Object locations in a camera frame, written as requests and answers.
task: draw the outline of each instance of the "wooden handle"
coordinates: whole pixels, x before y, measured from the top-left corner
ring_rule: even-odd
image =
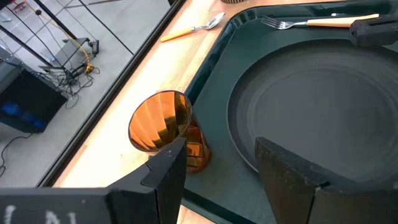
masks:
[[[188,29],[185,29],[185,30],[181,30],[180,32],[176,32],[174,34],[166,35],[166,36],[160,38],[160,41],[165,42],[165,41],[174,39],[176,37],[181,37],[182,35],[190,34],[192,32],[193,32],[193,29],[192,28],[188,28]]]
[[[357,19],[371,19],[379,17],[378,14],[358,17],[344,17],[331,19],[310,19],[307,21],[308,26],[326,26],[326,27],[350,27]]]

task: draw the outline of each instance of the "dark green tray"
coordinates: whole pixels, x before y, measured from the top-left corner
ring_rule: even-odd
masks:
[[[308,40],[348,39],[347,29],[304,27],[275,30],[264,15],[285,21],[392,14],[397,1],[351,1],[254,7],[235,15],[201,65],[186,94],[212,151],[207,167],[187,175],[183,204],[214,222],[275,223],[255,173],[239,155],[228,131],[227,105],[234,84],[254,62],[287,45]],[[388,47],[398,51],[398,45]]]

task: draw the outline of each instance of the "fork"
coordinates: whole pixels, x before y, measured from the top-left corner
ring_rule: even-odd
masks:
[[[287,22],[278,21],[276,19],[264,16],[261,22],[265,25],[269,25],[275,29],[289,29],[293,26],[323,26],[323,27],[350,27],[350,25],[358,19],[371,19],[377,18],[379,14],[372,14],[368,16],[358,17],[339,17],[339,18],[327,18],[327,19],[310,19],[306,22]]]

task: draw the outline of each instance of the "fork tines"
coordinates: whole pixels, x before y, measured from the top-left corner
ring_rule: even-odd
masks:
[[[268,17],[268,16],[264,16],[264,17],[261,19],[261,22],[262,22],[263,24],[265,24],[265,25],[268,25],[268,26],[273,27],[273,28],[276,28],[276,29],[282,28],[282,23],[281,23],[281,22],[279,22],[278,20],[273,19],[273,18],[271,18],[271,17]]]

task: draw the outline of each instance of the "spoon head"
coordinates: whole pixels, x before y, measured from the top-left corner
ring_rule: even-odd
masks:
[[[214,18],[207,22],[205,29],[211,29],[223,20],[225,12],[217,14]]]

